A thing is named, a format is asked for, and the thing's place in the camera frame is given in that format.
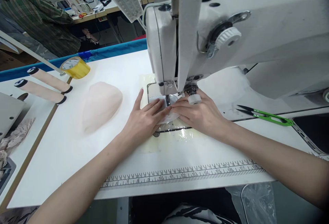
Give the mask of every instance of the tape roll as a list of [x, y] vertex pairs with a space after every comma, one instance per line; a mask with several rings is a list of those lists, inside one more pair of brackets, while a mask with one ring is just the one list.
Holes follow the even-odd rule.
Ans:
[[90, 71], [88, 66], [80, 57], [75, 56], [64, 61], [60, 69], [74, 79], [86, 76]]

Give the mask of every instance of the forearm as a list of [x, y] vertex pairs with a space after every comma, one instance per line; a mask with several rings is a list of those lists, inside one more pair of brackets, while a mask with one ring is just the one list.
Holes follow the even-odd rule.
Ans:
[[129, 154], [124, 139], [120, 134], [113, 139], [51, 194], [28, 223], [75, 223], [88, 208], [104, 180]]
[[328, 197], [329, 162], [230, 123], [227, 135], [217, 137], [255, 162], [290, 190], [322, 207]]

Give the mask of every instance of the thread spool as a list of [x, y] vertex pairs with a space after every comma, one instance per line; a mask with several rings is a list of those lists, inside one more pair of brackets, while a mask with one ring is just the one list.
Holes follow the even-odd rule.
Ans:
[[25, 79], [19, 80], [14, 84], [14, 86], [56, 104], [62, 104], [66, 100], [66, 96]]
[[32, 67], [29, 70], [27, 70], [27, 73], [30, 76], [59, 90], [60, 92], [69, 93], [73, 89], [73, 87], [71, 85], [69, 85], [68, 83], [65, 83], [64, 81], [50, 75], [49, 73], [47, 73], [44, 70], [41, 70], [39, 68]]

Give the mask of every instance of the knob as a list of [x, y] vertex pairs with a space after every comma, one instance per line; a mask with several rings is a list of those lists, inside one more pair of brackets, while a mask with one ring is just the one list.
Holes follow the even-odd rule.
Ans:
[[188, 103], [191, 105], [201, 103], [201, 97], [198, 94], [194, 94], [188, 97]]
[[220, 49], [221, 47], [231, 47], [235, 42], [239, 41], [242, 34], [235, 28], [230, 27], [224, 30], [216, 39], [216, 47]]

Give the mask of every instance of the person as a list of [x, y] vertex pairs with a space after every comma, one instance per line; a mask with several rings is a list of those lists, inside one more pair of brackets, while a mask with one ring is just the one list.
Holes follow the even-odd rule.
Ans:
[[[185, 96], [171, 107], [157, 113], [163, 100], [154, 100], [140, 109], [142, 89], [123, 130], [97, 156], [51, 194], [28, 224], [76, 222], [94, 199], [99, 186], [120, 162], [152, 136], [159, 128], [158, 121], [170, 110], [180, 114], [180, 119], [192, 128], [239, 149], [308, 202], [320, 208], [325, 206], [328, 197], [329, 162], [226, 120], [211, 98], [201, 90], [197, 93], [202, 99], [198, 105], [190, 105], [188, 96]], [[170, 223], [175, 218], [179, 216], [166, 219], [164, 223]], [[186, 221], [183, 217], [175, 223]]]
[[73, 24], [70, 15], [45, 0], [1, 0], [7, 17], [57, 57], [97, 48], [72, 35], [66, 25]]

